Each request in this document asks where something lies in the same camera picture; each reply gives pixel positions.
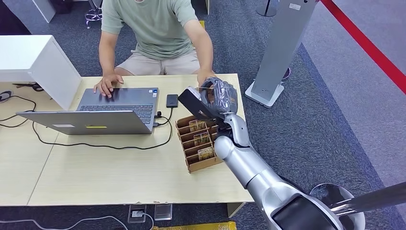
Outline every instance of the man's arm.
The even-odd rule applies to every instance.
[[[112,83],[116,81],[121,84],[124,83],[123,78],[114,73],[115,45],[117,43],[118,34],[111,34],[106,31],[102,31],[101,34],[99,59],[101,69],[103,70],[103,78],[93,87],[93,92],[95,93],[96,89],[98,89],[103,96],[110,98],[112,96],[111,92],[113,91]]]
[[[118,35],[105,31],[101,32],[99,43],[99,59],[103,76],[114,74],[115,64],[115,45],[117,44]]]
[[[196,19],[188,21],[183,27],[196,47],[197,58],[200,64],[200,70],[197,76],[199,86],[209,78],[214,76],[213,65],[213,44],[209,34],[203,29],[200,22]]]

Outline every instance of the laptop keyboard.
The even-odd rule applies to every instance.
[[[153,114],[152,105],[82,105],[80,111],[134,111],[141,121],[150,124]]]

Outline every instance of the man's left hand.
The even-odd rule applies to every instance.
[[[197,73],[197,82],[199,83],[199,87],[203,85],[204,81],[209,77],[215,77],[216,75],[212,70],[199,70]]]

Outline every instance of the green t-shirt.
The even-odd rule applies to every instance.
[[[183,26],[197,19],[191,0],[104,0],[101,29],[119,34],[126,23],[137,39],[136,51],[152,59],[177,58],[193,46]]]

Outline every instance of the card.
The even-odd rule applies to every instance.
[[[210,143],[210,134],[209,132],[196,134],[193,136],[193,140],[195,146]]]
[[[197,154],[199,155],[199,161],[203,161],[214,157],[214,149],[210,146],[204,149],[197,150]]]
[[[189,128],[190,128],[191,132],[205,129],[206,128],[206,122],[199,121],[199,120],[190,121],[189,122]]]

